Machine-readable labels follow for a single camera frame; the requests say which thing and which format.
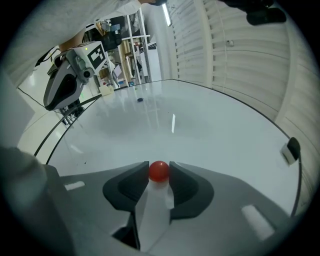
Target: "white table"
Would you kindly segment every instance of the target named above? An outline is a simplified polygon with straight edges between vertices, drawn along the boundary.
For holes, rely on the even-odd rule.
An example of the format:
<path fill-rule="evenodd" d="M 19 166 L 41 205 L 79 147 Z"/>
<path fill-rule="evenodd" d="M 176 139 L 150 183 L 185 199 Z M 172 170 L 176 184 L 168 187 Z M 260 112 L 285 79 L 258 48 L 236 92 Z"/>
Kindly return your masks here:
<path fill-rule="evenodd" d="M 237 177 L 290 215 L 300 170 L 298 161 L 288 166 L 280 153 L 288 140 L 234 98 L 164 80 L 99 98 L 66 132 L 49 165 L 67 176 L 143 161 L 185 163 Z"/>

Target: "ceiling light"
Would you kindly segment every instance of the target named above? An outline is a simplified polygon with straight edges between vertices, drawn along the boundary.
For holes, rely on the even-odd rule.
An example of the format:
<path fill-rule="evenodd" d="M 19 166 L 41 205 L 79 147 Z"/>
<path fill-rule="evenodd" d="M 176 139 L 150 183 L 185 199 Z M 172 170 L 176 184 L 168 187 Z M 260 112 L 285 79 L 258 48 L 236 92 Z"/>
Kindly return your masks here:
<path fill-rule="evenodd" d="M 164 3 L 162 5 L 162 8 L 163 8 L 166 24 L 168 25 L 168 27 L 170 27 L 172 25 L 172 22 L 171 22 L 171 18 L 170 18 L 170 15 L 169 15 L 169 10 L 168 10 L 167 4 Z"/>

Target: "red ball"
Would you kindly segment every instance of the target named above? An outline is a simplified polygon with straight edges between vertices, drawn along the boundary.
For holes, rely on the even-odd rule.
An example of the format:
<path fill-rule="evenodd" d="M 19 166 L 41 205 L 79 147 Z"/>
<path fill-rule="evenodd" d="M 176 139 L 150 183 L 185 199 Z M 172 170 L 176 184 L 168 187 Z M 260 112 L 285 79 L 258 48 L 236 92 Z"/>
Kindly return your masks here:
<path fill-rule="evenodd" d="M 165 182 L 169 178 L 169 165 L 164 161 L 155 161 L 149 167 L 149 179 L 154 182 Z"/>

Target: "white wall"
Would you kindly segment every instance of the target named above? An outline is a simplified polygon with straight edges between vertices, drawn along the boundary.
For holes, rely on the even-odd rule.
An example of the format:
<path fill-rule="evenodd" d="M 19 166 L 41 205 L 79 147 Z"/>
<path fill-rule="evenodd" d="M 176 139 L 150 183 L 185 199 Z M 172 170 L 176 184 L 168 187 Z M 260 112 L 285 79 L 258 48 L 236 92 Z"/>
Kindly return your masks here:
<path fill-rule="evenodd" d="M 146 66 L 146 61 L 145 61 L 145 59 L 146 59 L 145 53 L 142 52 L 140 54 L 140 57 L 141 57 L 141 62 L 142 62 L 142 68 L 144 71 L 146 71 L 147 66 Z M 150 67 L 152 82 L 162 80 L 158 51 L 156 49 L 149 50 L 148 58 L 149 58 L 149 67 Z"/>
<path fill-rule="evenodd" d="M 168 28 L 154 24 L 157 40 L 169 35 L 157 41 L 166 49 L 160 65 L 171 65 L 170 78 L 176 74 L 249 104 L 296 137 L 302 156 L 299 206 L 306 205 L 319 183 L 320 75 L 296 25 L 288 18 L 252 26 L 246 13 L 218 0 L 169 0 L 168 6 L 173 42 Z"/>
<path fill-rule="evenodd" d="M 158 53 L 161 78 L 163 80 L 178 78 L 175 57 L 174 34 L 172 27 L 167 26 L 164 11 L 161 6 L 142 5 L 145 24 L 152 40 L 155 39 Z"/>

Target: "black cable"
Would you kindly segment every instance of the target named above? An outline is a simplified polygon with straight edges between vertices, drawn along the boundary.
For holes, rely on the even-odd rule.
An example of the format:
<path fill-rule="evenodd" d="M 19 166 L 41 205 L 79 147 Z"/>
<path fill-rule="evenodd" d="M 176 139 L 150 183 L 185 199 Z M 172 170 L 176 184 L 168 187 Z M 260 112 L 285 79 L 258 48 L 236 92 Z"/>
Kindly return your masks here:
<path fill-rule="evenodd" d="M 46 108 L 44 105 L 42 105 L 41 103 L 39 103 L 38 101 L 36 101 L 34 98 L 32 98 L 28 93 L 26 93 L 26 92 L 24 92 L 23 90 L 21 90 L 19 87 L 18 87 L 18 89 L 22 92 L 22 93 L 24 93 L 25 95 L 27 95 L 27 96 L 29 96 L 31 99 L 33 99 L 36 103 L 38 103 L 41 107 L 43 107 L 43 108 Z"/>
<path fill-rule="evenodd" d="M 48 58 L 46 58 L 46 59 L 44 59 L 44 60 L 41 60 L 41 61 L 38 61 L 38 63 L 46 62 L 47 60 L 49 60 L 49 59 L 52 57 L 52 55 L 54 55 L 54 53 L 55 53 L 56 51 L 60 51 L 60 49 L 59 49 L 59 48 L 55 49 L 55 50 L 53 51 L 53 53 L 51 53 Z"/>
<path fill-rule="evenodd" d="M 34 121 L 27 129 L 25 129 L 23 131 L 23 133 L 25 133 L 31 126 L 33 126 L 36 122 L 38 122 L 41 118 L 43 118 L 46 114 L 48 114 L 49 112 L 43 114 L 42 116 L 40 116 L 36 121 Z"/>

